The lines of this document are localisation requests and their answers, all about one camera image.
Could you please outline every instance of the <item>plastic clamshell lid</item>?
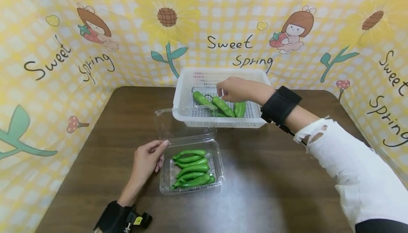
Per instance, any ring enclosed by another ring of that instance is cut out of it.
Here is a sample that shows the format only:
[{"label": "plastic clamshell lid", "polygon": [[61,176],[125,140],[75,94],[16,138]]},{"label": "plastic clamshell lid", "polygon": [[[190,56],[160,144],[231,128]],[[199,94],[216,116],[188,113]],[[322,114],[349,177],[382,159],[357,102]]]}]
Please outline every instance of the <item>plastic clamshell lid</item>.
[{"label": "plastic clamshell lid", "polygon": [[159,139],[169,140],[171,145],[214,139],[215,110],[211,105],[157,110],[154,118]]}]

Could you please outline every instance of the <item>white sleeve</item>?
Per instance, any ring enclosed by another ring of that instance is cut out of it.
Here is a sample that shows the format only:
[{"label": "white sleeve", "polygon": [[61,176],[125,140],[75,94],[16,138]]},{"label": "white sleeve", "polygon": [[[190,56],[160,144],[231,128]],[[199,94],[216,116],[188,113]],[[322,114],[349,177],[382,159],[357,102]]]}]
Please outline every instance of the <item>white sleeve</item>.
[{"label": "white sleeve", "polygon": [[[310,142],[318,133],[323,135]],[[340,204],[350,226],[369,219],[408,224],[408,191],[394,171],[363,142],[333,120],[320,119],[295,135],[308,139],[307,152],[336,178]]]}]

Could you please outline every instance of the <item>cartoon girl print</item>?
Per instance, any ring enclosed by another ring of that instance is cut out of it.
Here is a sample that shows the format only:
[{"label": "cartoon girl print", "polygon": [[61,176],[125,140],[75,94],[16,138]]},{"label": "cartoon girl print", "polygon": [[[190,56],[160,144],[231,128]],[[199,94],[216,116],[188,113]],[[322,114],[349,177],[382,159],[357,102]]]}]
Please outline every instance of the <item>cartoon girl print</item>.
[{"label": "cartoon girl print", "polygon": [[78,3],[77,12],[82,22],[83,26],[78,25],[80,29],[80,34],[91,42],[96,42],[106,47],[108,51],[116,51],[119,49],[117,42],[113,42],[110,37],[112,37],[111,31],[107,24],[97,15],[95,15],[95,10],[90,7],[84,7]]},{"label": "cartoon girl print", "polygon": [[274,33],[269,45],[279,50],[281,54],[289,54],[303,46],[300,37],[306,37],[312,30],[316,8],[304,6],[301,11],[292,13],[282,27],[282,31]]}]

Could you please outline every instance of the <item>printed backdrop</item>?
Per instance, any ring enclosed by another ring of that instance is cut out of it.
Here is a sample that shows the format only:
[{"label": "printed backdrop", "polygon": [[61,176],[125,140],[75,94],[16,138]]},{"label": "printed backdrop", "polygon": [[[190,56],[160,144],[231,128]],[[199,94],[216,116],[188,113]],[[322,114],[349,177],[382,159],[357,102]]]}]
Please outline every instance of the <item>printed backdrop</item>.
[{"label": "printed backdrop", "polygon": [[408,0],[1,0],[0,232],[34,232],[115,88],[324,89],[408,183]]}]

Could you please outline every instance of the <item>brown table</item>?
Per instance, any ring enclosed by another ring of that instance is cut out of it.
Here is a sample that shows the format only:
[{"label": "brown table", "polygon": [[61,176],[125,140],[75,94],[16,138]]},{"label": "brown table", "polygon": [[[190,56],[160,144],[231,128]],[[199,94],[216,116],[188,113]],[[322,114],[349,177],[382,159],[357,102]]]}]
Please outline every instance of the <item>brown table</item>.
[{"label": "brown table", "polygon": [[[105,206],[126,184],[135,149],[157,139],[153,111],[171,108],[174,88],[122,87],[110,98],[83,149],[40,223],[37,233],[91,232]],[[363,140],[336,98],[327,91],[297,91],[301,105],[330,115]],[[352,230],[339,195],[317,160],[274,125],[218,129],[225,167],[221,187],[164,196],[153,175],[137,211],[153,222],[146,232],[330,233]]]}]

